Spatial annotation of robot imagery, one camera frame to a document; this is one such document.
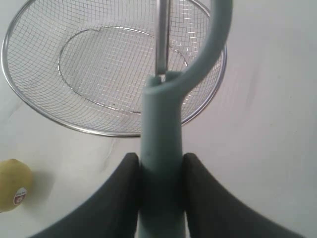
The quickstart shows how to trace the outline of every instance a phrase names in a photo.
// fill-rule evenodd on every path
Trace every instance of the wire mesh strainer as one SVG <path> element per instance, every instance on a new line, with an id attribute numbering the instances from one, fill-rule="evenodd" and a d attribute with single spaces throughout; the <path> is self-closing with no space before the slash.
<path id="1" fill-rule="evenodd" d="M 30 0 L 12 21 L 2 67 L 32 108 L 67 127 L 107 136 L 139 136 L 141 92 L 155 71 L 156 0 Z M 195 0 L 173 0 L 168 70 L 197 56 L 209 12 Z M 226 51 L 185 98 L 182 123 L 212 99 Z"/>

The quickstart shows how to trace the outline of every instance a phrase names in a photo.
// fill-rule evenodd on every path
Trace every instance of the gray plastic handle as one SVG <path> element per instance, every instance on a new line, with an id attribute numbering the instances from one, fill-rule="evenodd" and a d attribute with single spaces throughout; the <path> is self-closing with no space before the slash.
<path id="1" fill-rule="evenodd" d="M 143 205 L 139 238 L 185 238 L 182 206 L 181 106 L 184 97 L 211 70 L 230 28 L 232 0 L 211 0 L 211 28 L 200 55 L 184 72 L 150 77 L 143 90 L 141 167 Z"/>

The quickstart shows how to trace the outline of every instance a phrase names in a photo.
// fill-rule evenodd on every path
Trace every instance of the fruit sticker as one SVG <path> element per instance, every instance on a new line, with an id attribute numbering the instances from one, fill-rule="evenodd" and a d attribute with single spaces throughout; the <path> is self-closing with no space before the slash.
<path id="1" fill-rule="evenodd" d="M 19 205 L 23 201 L 25 196 L 26 196 L 26 189 L 22 187 L 15 193 L 13 204 Z"/>

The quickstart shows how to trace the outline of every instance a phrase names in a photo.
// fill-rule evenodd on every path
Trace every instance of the white surface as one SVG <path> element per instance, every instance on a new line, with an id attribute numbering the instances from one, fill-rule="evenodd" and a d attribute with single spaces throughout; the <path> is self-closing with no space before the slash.
<path id="1" fill-rule="evenodd" d="M 23 2 L 0 0 L 2 39 Z M 316 8 L 312 0 L 236 0 L 223 85 L 183 129 L 184 152 L 243 202 L 308 238 L 317 235 Z M 27 163 L 36 182 L 20 207 L 0 214 L 0 237 L 24 238 L 75 209 L 129 151 L 139 152 L 138 139 L 45 119 L 1 75 L 0 160 Z"/>

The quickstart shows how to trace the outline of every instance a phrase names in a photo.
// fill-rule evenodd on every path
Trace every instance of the yellow lemon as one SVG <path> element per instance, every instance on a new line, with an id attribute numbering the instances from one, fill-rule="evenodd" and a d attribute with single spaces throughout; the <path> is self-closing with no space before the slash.
<path id="1" fill-rule="evenodd" d="M 0 212 L 10 211 L 21 204 L 30 191 L 32 172 L 16 160 L 0 162 Z"/>

